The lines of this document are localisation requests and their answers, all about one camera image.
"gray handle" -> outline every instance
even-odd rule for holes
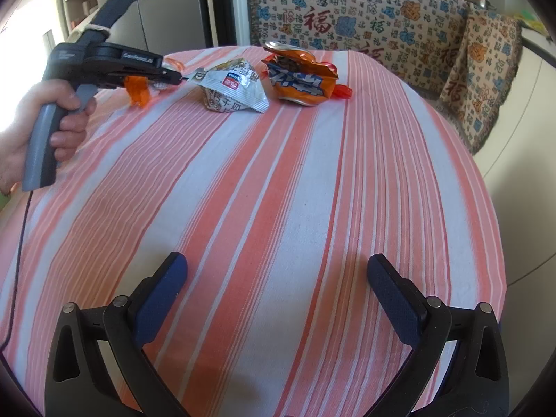
[[[97,92],[98,88],[95,85],[80,85],[76,94],[81,101],[81,106],[72,112],[59,107],[56,103],[43,105],[33,126],[33,132],[27,147],[25,170],[21,184],[23,191],[46,187],[56,181],[57,162],[54,158],[54,148],[50,145],[50,137],[52,133],[60,129],[60,121],[65,115],[83,111],[88,101]]]

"metal screw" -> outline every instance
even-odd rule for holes
[[[442,300],[436,296],[429,296],[426,299],[426,302],[430,307],[435,309],[438,309],[442,305]]]
[[[127,296],[126,295],[119,295],[114,298],[112,304],[116,308],[123,308],[127,304]]]
[[[71,313],[73,312],[75,309],[75,304],[73,302],[68,302],[66,304],[64,304],[63,308],[62,308],[62,312],[64,313]]]
[[[485,313],[492,312],[492,307],[487,302],[482,302],[481,304],[479,304],[479,308]]]

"finger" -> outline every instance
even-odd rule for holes
[[[17,110],[21,116],[36,115],[42,105],[57,103],[67,110],[74,110],[81,106],[79,97],[66,80],[46,80],[30,88],[21,99]]]
[[[62,147],[68,149],[77,148],[83,141],[87,132],[54,132],[50,136],[50,145],[54,148]]]
[[[87,128],[88,121],[89,118],[85,112],[69,114],[60,121],[60,130],[79,133]]]
[[[68,161],[75,155],[77,149],[59,148],[54,151],[56,161]]]
[[[91,100],[89,100],[87,102],[87,105],[85,106],[85,113],[87,113],[87,115],[90,116],[95,112],[96,109],[97,109],[97,100],[95,99],[95,97],[91,97]]]

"black cable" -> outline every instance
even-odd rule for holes
[[[19,247],[17,248],[17,260],[16,260],[16,274],[13,280],[13,291],[12,291],[12,306],[9,311],[9,326],[8,326],[8,334],[6,335],[6,339],[0,346],[0,352],[4,351],[9,344],[9,339],[12,338],[12,330],[13,330],[13,318],[16,313],[16,298],[17,298],[17,284],[19,282],[19,269],[21,267],[21,249],[23,248],[23,236],[25,235],[25,225],[27,224],[27,214],[29,213],[29,207],[31,205],[31,198],[33,197],[33,192],[29,193],[29,197],[27,198],[27,206],[25,207],[25,213],[23,214],[23,223],[21,224],[21,235],[19,236]]]

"red logo on package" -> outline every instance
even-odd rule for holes
[[[224,79],[224,81],[222,82],[222,84],[233,90],[236,90],[240,85],[240,76],[236,74],[232,74],[232,72],[229,72],[226,78]]]

